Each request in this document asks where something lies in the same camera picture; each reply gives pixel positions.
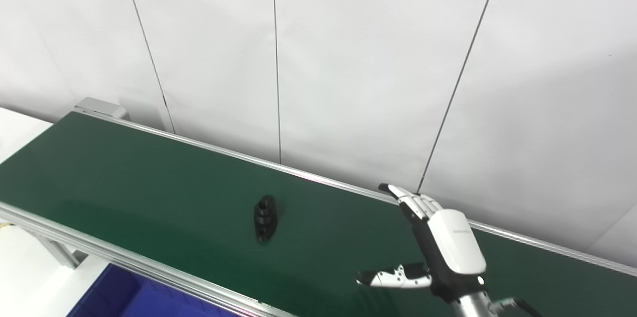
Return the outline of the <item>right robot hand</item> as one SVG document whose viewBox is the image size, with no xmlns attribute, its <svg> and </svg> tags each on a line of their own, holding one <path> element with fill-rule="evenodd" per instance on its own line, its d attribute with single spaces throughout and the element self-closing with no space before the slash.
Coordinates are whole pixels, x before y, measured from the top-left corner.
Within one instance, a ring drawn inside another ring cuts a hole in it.
<svg viewBox="0 0 637 317">
<path fill-rule="evenodd" d="M 479 281 L 487 264 L 463 212 L 446 209 L 435 199 L 381 183 L 382 192 L 399 203 L 411 224 L 424 262 L 403 263 L 395 269 L 366 270 L 357 274 L 359 285 L 389 289 L 430 289 L 446 303 L 484 292 Z"/>
</svg>

